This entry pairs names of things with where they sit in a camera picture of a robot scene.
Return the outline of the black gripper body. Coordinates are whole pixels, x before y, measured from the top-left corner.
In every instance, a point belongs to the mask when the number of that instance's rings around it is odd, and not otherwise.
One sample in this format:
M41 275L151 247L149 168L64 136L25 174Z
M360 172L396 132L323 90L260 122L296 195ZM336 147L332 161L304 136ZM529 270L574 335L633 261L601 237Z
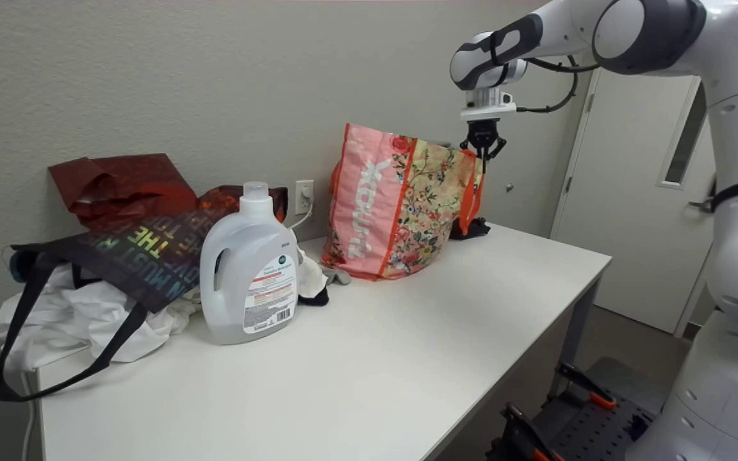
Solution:
M500 154L505 150L505 138L497 132L497 122L469 122L465 143L477 154Z

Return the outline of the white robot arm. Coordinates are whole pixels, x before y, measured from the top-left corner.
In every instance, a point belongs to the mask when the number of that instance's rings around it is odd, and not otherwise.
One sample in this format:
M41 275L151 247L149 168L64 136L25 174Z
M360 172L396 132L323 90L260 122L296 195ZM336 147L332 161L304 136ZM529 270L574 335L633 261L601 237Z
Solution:
M529 59L572 54L615 74L693 78L704 88L715 314L624 461L738 461L738 0L547 0L452 51L449 78L465 95L464 118L491 132L511 110L505 82Z

